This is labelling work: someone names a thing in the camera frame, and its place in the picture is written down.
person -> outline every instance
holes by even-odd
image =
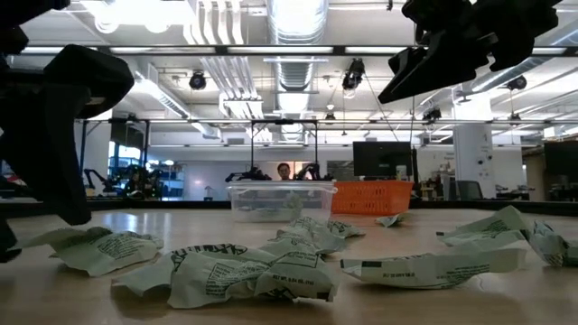
[[[291,167],[286,162],[281,162],[277,166],[277,172],[281,176],[281,181],[290,181],[289,175],[291,175]]]

